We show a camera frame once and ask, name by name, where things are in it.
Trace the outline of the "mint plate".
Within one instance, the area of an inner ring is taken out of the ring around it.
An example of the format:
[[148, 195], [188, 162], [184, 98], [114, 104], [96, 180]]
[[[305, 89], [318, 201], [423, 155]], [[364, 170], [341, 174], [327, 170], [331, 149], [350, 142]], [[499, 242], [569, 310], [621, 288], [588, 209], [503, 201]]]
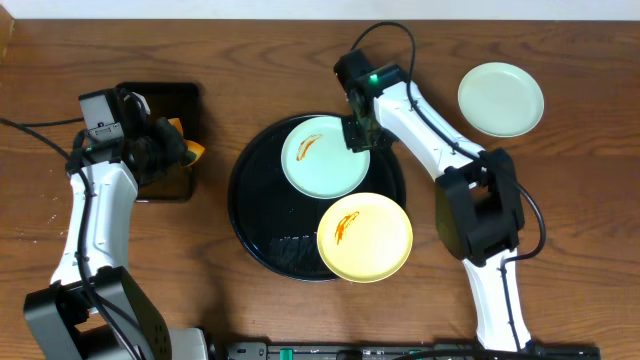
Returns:
[[316, 199], [334, 199], [355, 190], [371, 163], [368, 150], [354, 152], [346, 146], [342, 119], [312, 116], [287, 135], [280, 155], [289, 183]]
[[471, 69], [457, 92], [459, 109], [478, 131], [498, 137], [524, 135], [541, 121], [545, 101], [538, 82], [512, 64], [490, 62]]

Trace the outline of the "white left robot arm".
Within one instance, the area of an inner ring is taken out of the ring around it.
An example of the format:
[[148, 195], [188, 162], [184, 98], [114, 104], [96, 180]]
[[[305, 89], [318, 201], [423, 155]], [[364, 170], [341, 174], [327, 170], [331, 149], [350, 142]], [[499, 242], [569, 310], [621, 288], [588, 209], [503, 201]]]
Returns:
[[48, 359], [208, 359], [203, 330], [171, 329], [129, 272], [130, 221], [142, 186], [187, 168], [203, 147], [178, 115], [155, 115], [126, 87], [79, 98], [85, 129], [67, 153], [73, 192], [64, 252], [23, 315]]

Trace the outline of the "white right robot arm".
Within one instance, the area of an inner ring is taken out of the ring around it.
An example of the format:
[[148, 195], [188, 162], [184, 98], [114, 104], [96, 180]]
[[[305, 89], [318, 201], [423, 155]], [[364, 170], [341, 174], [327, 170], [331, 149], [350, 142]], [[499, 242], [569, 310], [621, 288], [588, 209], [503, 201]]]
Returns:
[[343, 122], [354, 152], [403, 143], [435, 182], [436, 227], [467, 272], [487, 350], [526, 351], [532, 337], [522, 316], [515, 265], [524, 226], [512, 158], [491, 152], [455, 130], [422, 96], [411, 71], [343, 58], [333, 68], [353, 111]]

